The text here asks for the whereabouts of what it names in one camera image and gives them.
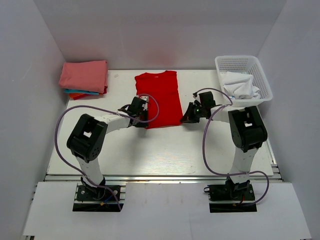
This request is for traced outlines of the red t shirt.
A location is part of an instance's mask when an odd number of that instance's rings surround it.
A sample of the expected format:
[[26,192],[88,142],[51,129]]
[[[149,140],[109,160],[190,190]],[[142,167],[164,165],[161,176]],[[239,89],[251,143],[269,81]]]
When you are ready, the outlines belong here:
[[183,117],[178,91],[177,72],[166,70],[161,73],[145,72],[136,76],[136,93],[152,97],[148,104],[148,129],[179,126]]

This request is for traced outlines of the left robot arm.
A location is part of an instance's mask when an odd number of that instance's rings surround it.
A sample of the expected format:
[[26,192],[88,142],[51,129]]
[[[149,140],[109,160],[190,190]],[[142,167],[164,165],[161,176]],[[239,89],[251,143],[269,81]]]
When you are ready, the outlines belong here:
[[84,173],[81,181],[94,199],[99,200],[106,193],[105,178],[98,161],[105,136],[120,129],[147,127],[148,101],[148,96],[135,96],[131,104],[118,110],[124,115],[116,113],[93,117],[83,114],[77,121],[66,146],[79,162]]

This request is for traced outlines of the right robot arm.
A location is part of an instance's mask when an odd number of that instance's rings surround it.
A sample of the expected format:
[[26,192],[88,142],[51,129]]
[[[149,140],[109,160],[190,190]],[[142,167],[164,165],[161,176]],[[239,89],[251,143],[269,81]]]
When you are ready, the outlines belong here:
[[212,170],[206,158],[206,136],[210,123],[216,114],[224,108],[233,105],[229,98],[229,104],[216,104],[211,88],[207,92],[194,92],[195,98],[190,102],[188,108],[180,119],[183,124],[199,123],[201,118],[207,119],[207,124],[202,137],[202,157],[206,168],[213,174],[226,177],[230,183],[225,188],[226,195],[236,200],[243,195],[244,189],[250,185],[251,166],[258,149],[268,138],[268,133],[261,115],[256,106],[248,106],[241,109],[229,110],[227,119],[221,119],[222,122],[229,124],[232,142],[235,145],[235,153],[231,169],[228,173],[218,173]]

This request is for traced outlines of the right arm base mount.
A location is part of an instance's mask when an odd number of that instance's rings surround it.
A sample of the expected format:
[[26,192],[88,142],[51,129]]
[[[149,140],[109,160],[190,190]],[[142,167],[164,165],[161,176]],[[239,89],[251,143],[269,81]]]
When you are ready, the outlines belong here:
[[208,194],[210,213],[254,213],[257,212],[253,186],[233,191],[226,184],[211,184],[203,189]]

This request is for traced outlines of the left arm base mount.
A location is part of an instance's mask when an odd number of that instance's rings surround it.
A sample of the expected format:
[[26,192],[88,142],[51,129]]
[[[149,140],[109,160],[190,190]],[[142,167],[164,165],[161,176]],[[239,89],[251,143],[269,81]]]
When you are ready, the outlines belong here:
[[91,190],[78,184],[74,196],[72,207],[73,212],[91,212],[91,213],[119,213],[121,210],[113,194],[102,189],[102,192],[95,195]]

